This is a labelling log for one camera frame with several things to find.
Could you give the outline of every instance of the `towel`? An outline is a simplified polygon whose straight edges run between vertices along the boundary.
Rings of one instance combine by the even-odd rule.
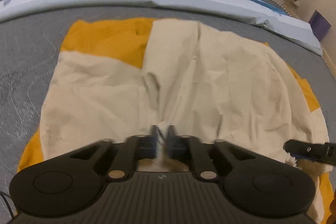
[[[291,165],[287,140],[329,140],[308,82],[262,43],[195,21],[78,21],[61,46],[19,170],[100,139],[148,134],[152,124]],[[331,168],[297,165],[315,182],[309,216],[320,223],[330,215]]]

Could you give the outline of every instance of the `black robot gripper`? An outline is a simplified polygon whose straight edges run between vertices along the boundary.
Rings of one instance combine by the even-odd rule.
[[[156,156],[159,129],[125,143],[102,140],[28,167],[9,191],[17,223],[314,223],[315,186],[301,170],[170,126],[165,153],[188,172],[139,172]]]

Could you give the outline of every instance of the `black cable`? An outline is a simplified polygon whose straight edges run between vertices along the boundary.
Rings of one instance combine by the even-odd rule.
[[[13,219],[14,218],[14,214],[13,214],[12,208],[11,208],[11,206],[9,205],[9,203],[8,203],[8,201],[6,199],[6,197],[8,197],[8,198],[11,199],[11,196],[9,194],[6,194],[6,193],[2,192],[2,191],[0,191],[0,196],[3,198],[4,202],[6,203],[6,206],[7,206],[8,210],[9,210],[10,216]]]

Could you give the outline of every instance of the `gray mattress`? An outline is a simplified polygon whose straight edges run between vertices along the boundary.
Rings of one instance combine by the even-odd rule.
[[[330,140],[336,142],[336,83],[324,60],[264,29],[233,20],[175,10],[137,7],[85,7],[31,15],[0,24],[0,190],[8,193],[23,148],[39,124],[41,106],[56,66],[60,45],[78,19],[88,22],[131,17],[199,20],[223,31],[269,45],[317,96]],[[336,175],[332,175],[336,185]],[[0,224],[9,221],[0,202]]]

